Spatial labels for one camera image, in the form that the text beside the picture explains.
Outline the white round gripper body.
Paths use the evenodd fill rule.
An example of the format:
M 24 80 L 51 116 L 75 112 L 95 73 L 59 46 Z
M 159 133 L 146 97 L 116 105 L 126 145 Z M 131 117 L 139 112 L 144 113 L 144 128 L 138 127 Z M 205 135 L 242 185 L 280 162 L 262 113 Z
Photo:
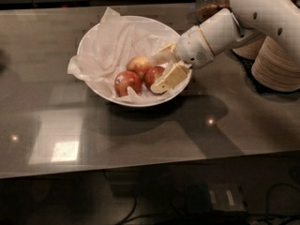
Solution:
M 203 68 L 215 59 L 200 26 L 187 30 L 177 40 L 174 50 L 180 60 L 194 68 Z

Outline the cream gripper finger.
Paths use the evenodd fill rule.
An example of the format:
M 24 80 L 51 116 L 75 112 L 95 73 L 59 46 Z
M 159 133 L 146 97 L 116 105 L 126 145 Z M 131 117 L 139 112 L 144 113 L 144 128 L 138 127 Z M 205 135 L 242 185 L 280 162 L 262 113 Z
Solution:
M 150 86 L 150 90 L 155 94 L 165 93 L 173 89 L 177 84 L 183 82 L 190 73 L 190 65 L 182 61 L 177 63 L 170 63 L 166 66 L 162 75 L 155 79 Z
M 178 57 L 175 54 L 175 45 L 176 43 L 173 42 L 161 48 L 157 53 L 149 58 L 150 63 L 156 66 L 169 62 L 177 62 Z

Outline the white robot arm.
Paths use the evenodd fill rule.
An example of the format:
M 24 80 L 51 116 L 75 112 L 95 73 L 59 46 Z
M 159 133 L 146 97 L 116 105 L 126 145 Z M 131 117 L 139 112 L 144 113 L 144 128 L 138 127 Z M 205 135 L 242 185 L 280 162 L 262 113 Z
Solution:
M 230 6 L 186 31 L 150 61 L 182 61 L 203 68 L 227 50 L 262 36 L 275 40 L 295 62 L 300 60 L 300 8 L 291 0 L 230 0 Z

